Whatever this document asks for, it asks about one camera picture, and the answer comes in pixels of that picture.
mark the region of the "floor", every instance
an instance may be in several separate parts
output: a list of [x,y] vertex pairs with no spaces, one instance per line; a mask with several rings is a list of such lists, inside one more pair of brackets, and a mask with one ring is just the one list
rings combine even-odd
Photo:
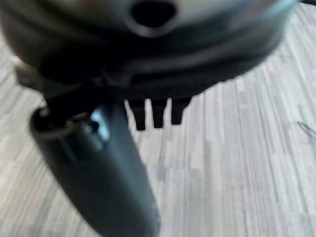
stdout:
[[[316,236],[316,140],[297,123],[316,128],[315,13],[297,7],[282,47],[196,97],[182,126],[136,132],[131,122],[161,237]],[[41,97],[15,84],[2,39],[0,55],[0,236],[96,236],[28,134]]]

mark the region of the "black plastic prong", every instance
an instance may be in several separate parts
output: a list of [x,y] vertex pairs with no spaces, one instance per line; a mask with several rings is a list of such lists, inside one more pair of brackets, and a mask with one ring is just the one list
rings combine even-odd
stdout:
[[173,99],[171,109],[172,125],[180,125],[184,109],[190,104],[192,98]]
[[137,130],[146,130],[145,101],[129,101],[129,106],[134,113]]
[[154,128],[163,128],[163,115],[167,100],[152,100]]

